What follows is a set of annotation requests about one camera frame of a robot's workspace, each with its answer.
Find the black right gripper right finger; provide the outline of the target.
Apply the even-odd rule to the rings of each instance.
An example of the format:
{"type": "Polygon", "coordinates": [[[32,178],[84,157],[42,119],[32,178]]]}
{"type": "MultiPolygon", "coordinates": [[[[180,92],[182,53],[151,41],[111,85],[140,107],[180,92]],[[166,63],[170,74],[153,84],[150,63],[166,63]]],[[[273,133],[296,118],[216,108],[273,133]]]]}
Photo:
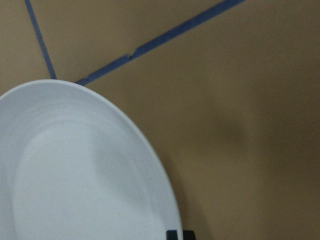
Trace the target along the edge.
{"type": "Polygon", "coordinates": [[[183,240],[196,240],[196,235],[193,230],[183,230],[183,240]]]}

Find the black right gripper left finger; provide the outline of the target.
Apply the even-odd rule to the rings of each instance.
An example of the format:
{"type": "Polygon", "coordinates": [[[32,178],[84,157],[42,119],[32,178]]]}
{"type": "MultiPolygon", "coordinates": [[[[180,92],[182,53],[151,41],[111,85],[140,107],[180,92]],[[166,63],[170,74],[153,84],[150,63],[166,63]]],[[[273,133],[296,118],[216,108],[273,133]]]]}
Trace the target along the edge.
{"type": "Polygon", "coordinates": [[[177,230],[167,230],[166,231],[166,240],[178,240],[177,230]]]}

